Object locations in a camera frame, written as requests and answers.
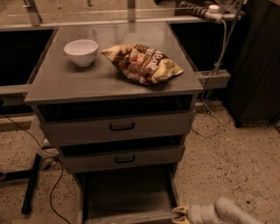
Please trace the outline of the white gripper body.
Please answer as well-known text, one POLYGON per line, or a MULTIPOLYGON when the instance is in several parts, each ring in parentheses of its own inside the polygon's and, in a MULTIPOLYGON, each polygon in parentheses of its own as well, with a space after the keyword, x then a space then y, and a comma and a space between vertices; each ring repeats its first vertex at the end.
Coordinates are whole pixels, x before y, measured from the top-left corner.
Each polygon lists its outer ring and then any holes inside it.
POLYGON ((190 205, 187 218, 191 224, 221 224, 221 219, 216 213, 213 204, 190 205))

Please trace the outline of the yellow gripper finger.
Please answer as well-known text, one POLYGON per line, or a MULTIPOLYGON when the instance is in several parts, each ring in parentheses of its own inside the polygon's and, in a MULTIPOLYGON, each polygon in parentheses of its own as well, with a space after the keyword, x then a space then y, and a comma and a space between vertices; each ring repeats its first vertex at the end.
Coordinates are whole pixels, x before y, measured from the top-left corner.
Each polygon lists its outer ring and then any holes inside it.
POLYGON ((172 220, 174 224, 190 224, 190 221, 185 217, 179 217, 172 220))
POLYGON ((177 206, 172 209, 172 211, 176 214, 187 215, 189 206, 177 206))

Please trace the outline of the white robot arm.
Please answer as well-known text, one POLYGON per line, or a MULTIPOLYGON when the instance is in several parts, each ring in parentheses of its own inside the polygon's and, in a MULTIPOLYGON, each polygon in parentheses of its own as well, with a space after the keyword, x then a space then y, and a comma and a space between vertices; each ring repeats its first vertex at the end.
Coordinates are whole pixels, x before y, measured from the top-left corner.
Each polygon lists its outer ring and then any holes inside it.
POLYGON ((213 204, 178 206, 172 212, 178 214, 171 220, 174 224, 262 224, 226 197, 213 204))

